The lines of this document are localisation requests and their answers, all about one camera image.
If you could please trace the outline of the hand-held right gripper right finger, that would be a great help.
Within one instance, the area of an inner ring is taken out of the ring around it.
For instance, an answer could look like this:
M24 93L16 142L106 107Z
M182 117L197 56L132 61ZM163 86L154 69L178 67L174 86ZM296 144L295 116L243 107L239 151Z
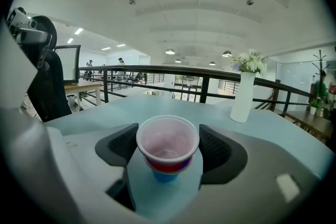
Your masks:
M321 174L269 140L201 124L190 166L176 180L155 177L143 213L169 224L279 224L314 191Z

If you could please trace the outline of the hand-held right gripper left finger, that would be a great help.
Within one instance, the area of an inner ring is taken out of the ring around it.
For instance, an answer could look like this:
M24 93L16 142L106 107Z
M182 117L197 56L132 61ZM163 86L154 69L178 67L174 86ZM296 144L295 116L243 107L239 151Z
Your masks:
M137 124L63 136L59 129L47 127L52 152L69 191L108 191L127 179L129 157L123 158L108 148L108 143L136 133Z

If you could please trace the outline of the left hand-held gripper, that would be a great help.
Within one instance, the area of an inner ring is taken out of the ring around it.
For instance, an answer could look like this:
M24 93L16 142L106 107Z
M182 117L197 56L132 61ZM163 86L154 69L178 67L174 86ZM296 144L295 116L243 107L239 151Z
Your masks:
M19 41L21 49L36 68L44 64L51 42L50 33L36 30L36 21L26 15L22 7L14 8L6 20L12 37Z

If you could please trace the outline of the blue plastic cup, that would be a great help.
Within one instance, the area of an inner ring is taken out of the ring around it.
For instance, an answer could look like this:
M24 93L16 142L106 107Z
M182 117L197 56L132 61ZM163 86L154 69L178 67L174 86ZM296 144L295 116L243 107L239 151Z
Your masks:
M191 157L179 163L158 163L148 159L146 159L146 162L158 181L168 183L176 180L178 175L190 166L192 160Z

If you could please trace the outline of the red paper cup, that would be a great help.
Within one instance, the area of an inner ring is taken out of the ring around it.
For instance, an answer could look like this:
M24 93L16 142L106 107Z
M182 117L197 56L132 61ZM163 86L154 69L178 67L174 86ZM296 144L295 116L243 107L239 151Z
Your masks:
M199 141L200 135L194 124L173 115L150 118L136 133L137 146L146 163L153 171L167 175L187 169Z

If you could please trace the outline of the black framed monitor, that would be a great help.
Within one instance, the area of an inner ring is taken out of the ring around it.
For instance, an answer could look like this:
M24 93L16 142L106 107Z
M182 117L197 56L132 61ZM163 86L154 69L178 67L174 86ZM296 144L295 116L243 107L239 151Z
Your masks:
M54 52L61 61L64 84L79 82L80 48L80 45L56 46L54 48Z

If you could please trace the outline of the black mesh office chair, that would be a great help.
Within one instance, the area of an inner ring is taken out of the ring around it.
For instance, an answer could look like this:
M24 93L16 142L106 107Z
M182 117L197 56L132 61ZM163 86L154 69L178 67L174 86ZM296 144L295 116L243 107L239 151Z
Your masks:
M38 69L28 89L28 97L43 122L71 114L64 88L62 64L54 52L57 32L52 21L46 16L35 16L36 29L51 34L51 41L42 67Z

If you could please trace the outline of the white ceramic vase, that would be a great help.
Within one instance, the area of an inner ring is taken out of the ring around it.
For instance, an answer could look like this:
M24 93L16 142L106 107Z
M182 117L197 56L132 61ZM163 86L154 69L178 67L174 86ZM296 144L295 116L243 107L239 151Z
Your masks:
M253 103L255 77L256 74L251 72L240 74L240 85L230 113L230 118L238 123L245 123L248 119Z

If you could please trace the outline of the dark wooden table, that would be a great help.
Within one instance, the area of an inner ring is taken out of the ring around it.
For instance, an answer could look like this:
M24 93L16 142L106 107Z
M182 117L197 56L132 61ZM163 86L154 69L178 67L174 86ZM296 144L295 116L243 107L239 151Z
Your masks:
M293 120L300 128L324 144L332 137L333 125L331 121L318 115L312 115L309 111L286 111L283 116Z

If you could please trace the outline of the black metal railing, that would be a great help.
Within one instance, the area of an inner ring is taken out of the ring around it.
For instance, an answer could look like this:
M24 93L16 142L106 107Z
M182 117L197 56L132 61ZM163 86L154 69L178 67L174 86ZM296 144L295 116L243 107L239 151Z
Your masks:
M103 102L108 102L108 95L114 95L117 97L125 98L126 95L117 93L115 84L120 84L122 86L130 86L132 88L145 88L150 90L162 90L165 92L183 92L182 90L174 89L174 87L159 87L156 86L156 82L164 81L166 74L172 75L183 75L183 76L195 76L202 77L202 90L201 92L192 92L193 94L200 95L200 103L205 103L207 98L221 98L234 100L236 95L225 95L219 93L209 92L210 79L219 79L220 81L232 82L234 86L240 85L240 74L200 69L200 68L179 68L179 67L168 67L168 66L149 66L149 65L125 65L125 66L101 66L101 67L80 67L79 72L91 69L94 71L101 71L102 78L99 78L99 74L92 74L89 78L91 82L101 82L103 89L100 91L104 93ZM292 94L301 95L304 97L311 98L312 94L304 92L299 89L295 89L290 86L286 86L279 82L272 82L265 79L257 78L254 81L254 86L261 86L265 88L272 89L272 94L266 99L253 98L253 102L258 102L256 109L266 109L270 108L272 111L275 109L276 104L283 104L283 111L288 110L289 105L303 105L308 106L309 103L298 103L291 102L290 98Z

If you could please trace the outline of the large glass window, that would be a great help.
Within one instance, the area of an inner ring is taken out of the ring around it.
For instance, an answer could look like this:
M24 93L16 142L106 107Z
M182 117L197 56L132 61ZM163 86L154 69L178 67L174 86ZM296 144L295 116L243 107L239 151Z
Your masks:
M174 89L183 92L173 92L173 98L182 101L199 102L200 95L192 92L201 92L202 77L175 75Z

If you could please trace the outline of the white flower bouquet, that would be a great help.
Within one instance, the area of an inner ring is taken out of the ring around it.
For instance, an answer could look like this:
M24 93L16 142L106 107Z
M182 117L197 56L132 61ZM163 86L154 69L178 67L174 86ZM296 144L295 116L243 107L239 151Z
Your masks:
M267 70L268 57L250 49L248 53L232 56L232 69L236 72L249 72L264 75Z

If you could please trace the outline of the dark wooden coat rack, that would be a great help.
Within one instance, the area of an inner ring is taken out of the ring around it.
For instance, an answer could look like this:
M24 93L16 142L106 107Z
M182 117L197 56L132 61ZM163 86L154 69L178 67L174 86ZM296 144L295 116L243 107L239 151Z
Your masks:
M326 62L325 61L326 55L323 55L321 49L319 49L318 54L313 56L316 57L317 60L313 61L312 64L317 68L318 72L316 72L316 75L319 76L319 80L322 81L323 73L328 67L328 65L323 66L323 64Z

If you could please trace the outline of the wooden desk with white frame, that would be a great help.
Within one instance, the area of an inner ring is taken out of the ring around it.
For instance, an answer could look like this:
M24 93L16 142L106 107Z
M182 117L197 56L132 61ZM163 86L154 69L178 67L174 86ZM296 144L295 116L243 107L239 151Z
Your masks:
M96 102L93 105L95 106L101 105L100 87L101 87L100 82L90 82L87 80L79 80L78 83L73 83L64 86L66 95L70 94L75 95L79 111L82 109L80 101L80 94L82 92L94 91L95 92L94 97L96 99Z

